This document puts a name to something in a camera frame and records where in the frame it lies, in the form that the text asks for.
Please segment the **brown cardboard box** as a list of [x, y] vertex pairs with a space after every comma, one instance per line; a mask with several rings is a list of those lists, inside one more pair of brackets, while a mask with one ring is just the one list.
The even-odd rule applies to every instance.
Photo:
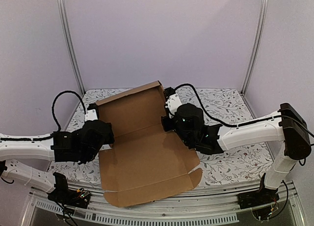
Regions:
[[97, 101], [111, 123], [114, 144], [99, 152], [105, 200], [128, 207], [171, 197], [198, 186], [200, 160], [178, 135], [165, 132], [163, 86], [155, 81]]

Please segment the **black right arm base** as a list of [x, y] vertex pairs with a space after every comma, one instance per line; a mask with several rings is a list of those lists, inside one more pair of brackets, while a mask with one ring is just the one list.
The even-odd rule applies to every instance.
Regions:
[[269, 204], [279, 200], [278, 189], [266, 188], [263, 184], [258, 190], [237, 194], [240, 209]]

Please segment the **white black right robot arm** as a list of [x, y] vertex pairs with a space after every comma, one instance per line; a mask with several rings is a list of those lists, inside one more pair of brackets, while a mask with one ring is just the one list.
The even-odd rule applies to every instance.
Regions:
[[166, 116], [161, 118], [164, 131], [174, 131], [189, 148], [202, 154], [212, 155], [240, 146], [270, 141], [281, 141], [282, 147], [272, 167], [264, 174], [261, 188], [254, 193], [257, 204], [265, 204], [272, 198], [282, 180], [290, 173], [297, 161], [307, 158], [312, 151], [309, 131], [305, 121], [288, 104], [269, 117], [247, 123], [208, 126], [204, 112], [193, 104], [165, 104]]

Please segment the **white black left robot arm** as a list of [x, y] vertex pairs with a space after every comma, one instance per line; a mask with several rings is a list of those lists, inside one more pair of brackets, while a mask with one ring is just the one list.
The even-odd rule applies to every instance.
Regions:
[[86, 164], [95, 159], [103, 145], [114, 143], [112, 125], [100, 120], [86, 121], [75, 131], [57, 131], [40, 136], [0, 136], [0, 176], [52, 193], [69, 203], [73, 193], [64, 186], [63, 175], [28, 165], [28, 160]]

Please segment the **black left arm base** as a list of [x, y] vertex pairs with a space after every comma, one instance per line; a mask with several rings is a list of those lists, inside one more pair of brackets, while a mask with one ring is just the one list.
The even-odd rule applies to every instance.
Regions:
[[73, 207], [87, 209], [91, 198], [91, 192], [84, 188], [76, 190], [69, 189], [68, 186], [57, 186], [48, 193], [48, 199], [59, 203], [60, 205], [69, 205]]

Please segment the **floral patterned table mat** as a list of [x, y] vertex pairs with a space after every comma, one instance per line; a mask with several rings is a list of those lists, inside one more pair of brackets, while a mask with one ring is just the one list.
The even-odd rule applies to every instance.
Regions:
[[[198, 88], [197, 93], [207, 112], [226, 123], [251, 120], [245, 101], [236, 89]], [[231, 149], [222, 154], [198, 154], [199, 168], [203, 170], [200, 186], [214, 186], [259, 180], [273, 163], [265, 143]], [[74, 182], [87, 182], [92, 186], [101, 183], [99, 160], [85, 165], [75, 162], [52, 162], [50, 173], [58, 172]]]

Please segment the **aluminium front rail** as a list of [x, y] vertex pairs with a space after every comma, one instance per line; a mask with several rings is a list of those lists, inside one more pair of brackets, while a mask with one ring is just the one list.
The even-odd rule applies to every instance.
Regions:
[[292, 181], [279, 187], [279, 202], [269, 220], [259, 221], [252, 208], [241, 209], [237, 196], [258, 189], [258, 181], [200, 186], [174, 197], [126, 208], [110, 205], [99, 185], [84, 183], [91, 191], [87, 209], [71, 208], [67, 218], [43, 192], [32, 189], [22, 226], [305, 226], [307, 220]]

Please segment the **aluminium frame post left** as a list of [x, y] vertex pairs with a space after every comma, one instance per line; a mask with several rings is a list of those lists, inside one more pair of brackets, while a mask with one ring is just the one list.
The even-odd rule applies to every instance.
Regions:
[[86, 90], [85, 90], [85, 87], [83, 84], [81, 73], [79, 71], [79, 65], [78, 65], [78, 61], [77, 61], [77, 57], [75, 54], [75, 49], [74, 49], [74, 45], [73, 45], [73, 41], [72, 41], [72, 37], [71, 37], [65, 0], [57, 0], [57, 4], [58, 4], [61, 26], [62, 26], [62, 30], [63, 30], [63, 34], [64, 34], [64, 38], [65, 38], [65, 43], [66, 43], [67, 51], [68, 51], [71, 66], [72, 66], [72, 70], [74, 73], [74, 77], [75, 77], [79, 92], [82, 95], [84, 95], [86, 93]]

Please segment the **aluminium frame post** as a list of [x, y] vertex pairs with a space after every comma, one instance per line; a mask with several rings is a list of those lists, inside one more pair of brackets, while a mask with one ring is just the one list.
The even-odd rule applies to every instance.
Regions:
[[258, 24], [257, 24], [254, 43], [253, 43], [253, 48], [251, 51], [247, 71], [246, 71], [243, 85], [241, 88], [241, 94], [243, 96], [247, 94], [250, 80], [252, 78], [254, 66], [258, 57], [259, 48], [260, 48], [260, 44], [262, 40], [263, 28], [265, 24], [266, 15], [267, 15], [268, 2], [269, 0], [261, 0], [261, 6], [260, 6], [260, 11], [259, 11]]
[[81, 73], [79, 71], [79, 65], [78, 65], [78, 61], [77, 61], [77, 57], [75, 54], [75, 49], [74, 49], [74, 45], [73, 45], [73, 41], [72, 41], [72, 37], [71, 37], [65, 0], [57, 0], [57, 4], [58, 4], [61, 26], [62, 26], [62, 30], [63, 30], [63, 34], [64, 34], [64, 38], [65, 38], [65, 43], [66, 43], [67, 51], [68, 51], [71, 66], [72, 66], [72, 70], [74, 73], [74, 77], [75, 77], [79, 92], [82, 95], [84, 95], [86, 93], [86, 90], [85, 90], [85, 87], [83, 84]]

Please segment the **aluminium frame post right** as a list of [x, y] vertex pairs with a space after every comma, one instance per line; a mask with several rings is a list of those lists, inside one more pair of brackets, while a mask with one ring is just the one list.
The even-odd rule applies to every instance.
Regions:
[[268, 2], [269, 0], [261, 0], [261, 6], [260, 6], [260, 11], [259, 11], [258, 24], [257, 24], [254, 43], [253, 43], [253, 48], [251, 51], [247, 71], [246, 71], [243, 85], [241, 88], [241, 94], [243, 96], [247, 94], [250, 80], [252, 78], [254, 66], [258, 57], [259, 48], [260, 48], [260, 44], [262, 40], [263, 28], [265, 24], [266, 15], [267, 15]]

